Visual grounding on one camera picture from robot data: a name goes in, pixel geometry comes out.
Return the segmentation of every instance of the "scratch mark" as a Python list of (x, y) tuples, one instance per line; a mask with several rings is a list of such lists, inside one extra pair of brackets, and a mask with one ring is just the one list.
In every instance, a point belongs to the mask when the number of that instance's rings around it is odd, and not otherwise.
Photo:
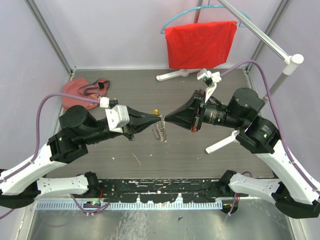
[(140, 166), (141, 166), (141, 163), (140, 163), (139, 159), (136, 157), (136, 155), (134, 155), (133, 153), (131, 153), (131, 154), (135, 157), (135, 159), (138, 161), (138, 163), (139, 163)]

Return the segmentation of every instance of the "blue hanger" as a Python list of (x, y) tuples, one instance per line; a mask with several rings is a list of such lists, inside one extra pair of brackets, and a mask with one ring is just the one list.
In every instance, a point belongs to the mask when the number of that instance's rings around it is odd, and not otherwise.
[[(181, 17), (182, 15), (184, 14), (187, 14), (187, 13), (190, 13), (192, 11), (196, 11), (196, 10), (199, 10), (199, 9), (209, 9), (209, 8), (225, 8), (223, 5), (204, 5), (204, 6), (196, 6), (196, 7), (193, 7), (193, 8), (190, 8), (186, 11), (183, 11), (181, 13), (179, 13), (178, 15), (174, 16), (173, 18), (171, 18), (164, 26), (163, 28), (161, 29), (161, 34), (164, 34), (165, 33), (165, 28), (166, 26), (168, 26), (172, 21), (176, 20), (177, 18)], [(246, 16), (247, 19), (251, 20), (250, 17), (243, 11), (239, 10), (243, 15)], [(241, 24), (241, 21), (237, 21), (236, 22), (237, 24), (239, 24), (239, 27), (240, 28), (245, 28), (246, 26), (243, 26)]]

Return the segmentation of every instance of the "red cloth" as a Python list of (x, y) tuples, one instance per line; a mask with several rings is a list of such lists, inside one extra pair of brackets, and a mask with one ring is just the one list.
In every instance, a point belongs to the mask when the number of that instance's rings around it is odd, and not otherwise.
[[(98, 87), (99, 83), (103, 83), (104, 88), (91, 89), (91, 88), (99, 88)], [(95, 81), (94, 84), (90, 84), (86, 79), (84, 79), (83, 77), (80, 77), (67, 82), (62, 88), (62, 92), (66, 94), (72, 94), (78, 97), (86, 98), (86, 99), (98, 100), (99, 97), (104, 97), (106, 95), (108, 88), (109, 88), (109, 81), (105, 78), (101, 78)], [(67, 110), (75, 105), (81, 105), (85, 107), (87, 110), (93, 109), (98, 106), (97, 103), (86, 102), (86, 101), (74, 99), (71, 97), (65, 97), (65, 96), (62, 97), (62, 106), (64, 110)]]
[(214, 68), (227, 61), (237, 30), (235, 21), (191, 23), (164, 29), (169, 68)]

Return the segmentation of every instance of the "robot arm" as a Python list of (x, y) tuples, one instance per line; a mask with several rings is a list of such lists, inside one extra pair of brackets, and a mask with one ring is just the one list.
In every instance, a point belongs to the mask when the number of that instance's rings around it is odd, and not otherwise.
[[(235, 129), (230, 137), (211, 146), (211, 152), (239, 142), (261, 158), (279, 178), (255, 179), (228, 170), (219, 180), (221, 191), (262, 198), (292, 218), (318, 217), (320, 183), (307, 173), (295, 157), (294, 163), (289, 160), (279, 130), (271, 121), (258, 115), (265, 105), (258, 94), (250, 88), (239, 88), (228, 105), (223, 105), (214, 97), (211, 97), (214, 102), (206, 101), (206, 94), (207, 91), (194, 91), (189, 101), (167, 115), (165, 120), (192, 132), (200, 130), (202, 123)], [(318, 190), (314, 190), (299, 171)]]
[(80, 105), (69, 108), (59, 118), (61, 130), (40, 149), (33, 162), (31, 156), (9, 170), (0, 171), (0, 206), (21, 208), (44, 196), (95, 195), (100, 189), (95, 173), (57, 179), (43, 176), (87, 154), (87, 145), (118, 136), (132, 141), (134, 134), (161, 120), (158, 115), (119, 105), (116, 100), (110, 102), (113, 108), (105, 109), (106, 117), (101, 120)]

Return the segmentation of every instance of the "white pipe joint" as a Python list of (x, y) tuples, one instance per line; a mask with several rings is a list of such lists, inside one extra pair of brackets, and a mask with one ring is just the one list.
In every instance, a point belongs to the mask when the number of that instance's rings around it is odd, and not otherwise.
[(284, 63), (287, 66), (284, 68), (283, 73), (288, 76), (291, 75), (296, 70), (296, 68), (303, 62), (304, 56), (302, 56), (301, 54), (289, 56), (287, 59), (284, 60)]

